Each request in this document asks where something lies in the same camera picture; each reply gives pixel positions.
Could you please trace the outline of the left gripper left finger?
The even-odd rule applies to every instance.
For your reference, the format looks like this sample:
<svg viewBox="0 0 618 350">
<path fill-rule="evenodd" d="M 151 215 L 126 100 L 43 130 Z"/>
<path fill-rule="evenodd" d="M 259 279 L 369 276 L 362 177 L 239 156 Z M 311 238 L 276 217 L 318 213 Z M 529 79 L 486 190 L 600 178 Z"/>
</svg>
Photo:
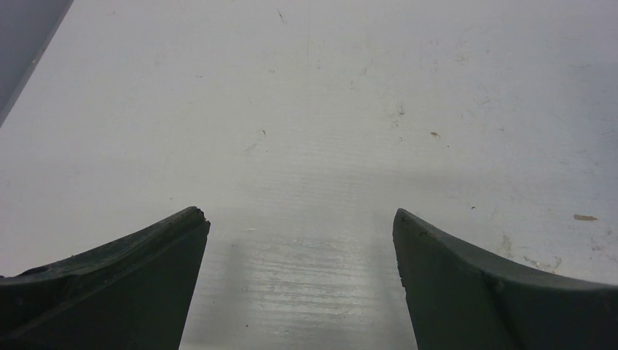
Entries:
<svg viewBox="0 0 618 350">
<path fill-rule="evenodd" d="M 1 278 L 3 349 L 177 349 L 210 222 L 191 206 L 138 232 Z"/>
</svg>

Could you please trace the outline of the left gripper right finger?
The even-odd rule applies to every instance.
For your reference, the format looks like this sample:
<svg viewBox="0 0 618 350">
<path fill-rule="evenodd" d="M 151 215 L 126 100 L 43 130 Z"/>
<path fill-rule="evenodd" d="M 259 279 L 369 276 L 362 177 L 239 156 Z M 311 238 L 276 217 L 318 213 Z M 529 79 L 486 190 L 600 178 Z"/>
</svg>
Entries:
<svg viewBox="0 0 618 350">
<path fill-rule="evenodd" d="M 419 349 L 615 349 L 617 287 L 544 272 L 404 209 L 393 242 Z"/>
</svg>

